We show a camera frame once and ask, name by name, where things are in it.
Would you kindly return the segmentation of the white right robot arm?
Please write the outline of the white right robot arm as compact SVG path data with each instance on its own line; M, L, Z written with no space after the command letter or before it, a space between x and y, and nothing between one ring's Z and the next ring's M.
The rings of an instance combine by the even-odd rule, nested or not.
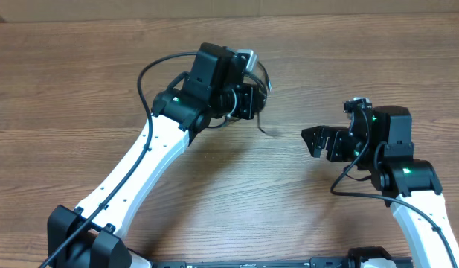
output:
M402 229L416 267L459 267L459 245L443 186L433 165L414 157L409 110L348 104L344 112L350 116L348 127L317 126L301 132L312 157L325 151L328 161L346 163L330 193L382 200ZM375 194L337 190L353 168L369 173Z

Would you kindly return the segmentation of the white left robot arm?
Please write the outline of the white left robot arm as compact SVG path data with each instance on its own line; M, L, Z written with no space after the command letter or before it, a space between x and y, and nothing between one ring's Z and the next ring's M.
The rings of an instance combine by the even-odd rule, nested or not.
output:
M151 267L124 238L159 178L212 120L225 127L264 109L272 85L256 74L254 51L202 43L193 58L190 71L144 103L144 128L113 171L75 208L51 213L44 267Z

